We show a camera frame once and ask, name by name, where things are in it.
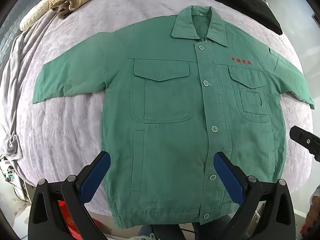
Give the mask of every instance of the gray blanket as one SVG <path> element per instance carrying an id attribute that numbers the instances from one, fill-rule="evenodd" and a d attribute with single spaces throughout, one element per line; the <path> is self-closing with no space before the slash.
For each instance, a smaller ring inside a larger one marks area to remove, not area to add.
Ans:
<path id="1" fill-rule="evenodd" d="M 0 124 L 6 128 L 3 151 L 25 181 L 35 185 L 41 178 L 49 182 L 64 180 L 79 173 L 100 152 L 105 92 L 51 98 L 32 105 L 34 84 L 42 65 L 97 32 L 112 32 L 148 18 L 178 14 L 189 5 L 212 6 L 222 19 L 267 44 L 302 71 L 285 35 L 279 36 L 215 0 L 92 0 L 65 20 L 53 18 L 48 12 L 16 40 L 4 75 L 7 82 L 0 88 L 5 105 L 0 117 Z M 311 110 L 309 105 L 286 94 L 281 106 L 287 128 L 283 177 L 290 190 L 295 190 L 308 179 L 312 156 L 288 139 L 288 131 L 293 125 L 312 131 Z M 110 215 L 102 186 L 86 207 Z"/>

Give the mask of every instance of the green work shirt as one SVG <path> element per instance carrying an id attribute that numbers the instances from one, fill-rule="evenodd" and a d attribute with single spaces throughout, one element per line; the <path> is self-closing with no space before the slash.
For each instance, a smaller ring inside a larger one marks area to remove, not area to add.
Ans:
<path id="1" fill-rule="evenodd" d="M 214 154 L 275 182 L 286 156 L 280 94 L 314 107 L 295 66 L 201 6 L 80 42 L 43 66 L 33 103 L 102 90 L 103 183 L 120 228 L 234 212 Z"/>

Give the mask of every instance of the person's leg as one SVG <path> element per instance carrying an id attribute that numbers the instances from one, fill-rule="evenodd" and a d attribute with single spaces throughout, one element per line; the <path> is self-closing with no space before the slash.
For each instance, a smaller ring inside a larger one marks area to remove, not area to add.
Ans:
<path id="1" fill-rule="evenodd" d="M 161 240 L 186 240 L 179 225 L 152 225 L 153 232 Z M 150 225 L 143 225 L 138 236 L 150 236 L 152 233 Z"/>
<path id="2" fill-rule="evenodd" d="M 229 215 L 226 215 L 203 225 L 200 225 L 200 223 L 192 223 L 194 231 L 199 233 L 199 235 L 195 234 L 195 240 L 206 240 L 209 238 L 211 238 L 212 240 L 219 240 L 219 237 L 230 221 L 231 217 Z M 249 234 L 244 233 L 241 240 L 247 240 L 249 238 Z"/>

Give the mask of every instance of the jacket sleeve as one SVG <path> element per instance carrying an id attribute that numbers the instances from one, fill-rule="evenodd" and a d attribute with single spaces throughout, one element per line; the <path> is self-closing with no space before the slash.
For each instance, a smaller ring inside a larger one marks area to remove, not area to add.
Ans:
<path id="1" fill-rule="evenodd" d="M 32 103 L 104 90 L 127 59 L 131 29 L 97 33 L 44 64 L 36 79 Z"/>
<path id="2" fill-rule="evenodd" d="M 270 56 L 274 58 L 274 64 L 270 64 L 268 72 L 279 94 L 290 92 L 297 99 L 308 103 L 312 109 L 315 109 L 307 81 L 303 74 L 287 59 L 269 48 Z"/>

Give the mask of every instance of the metal screw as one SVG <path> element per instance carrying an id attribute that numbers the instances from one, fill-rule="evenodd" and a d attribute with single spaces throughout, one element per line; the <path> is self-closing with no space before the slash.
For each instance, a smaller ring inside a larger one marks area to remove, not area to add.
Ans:
<path id="1" fill-rule="evenodd" d="M 73 181 L 75 181 L 75 179 L 76 179 L 76 176 L 75 176 L 75 175 L 70 175 L 70 176 L 68 177 L 68 181 L 69 181 L 69 182 L 73 182 Z"/>
<path id="2" fill-rule="evenodd" d="M 45 179 L 40 179 L 39 181 L 38 181 L 38 184 L 39 185 L 43 185 L 45 183 Z"/>
<path id="3" fill-rule="evenodd" d="M 279 180 L 279 184 L 282 185 L 282 186 L 284 186 L 284 185 L 285 185 L 285 180 L 284 180 L 284 179 L 280 179 L 280 180 Z"/>
<path id="4" fill-rule="evenodd" d="M 248 180 L 250 182 L 256 182 L 257 181 L 257 178 L 255 176 L 249 176 Z"/>

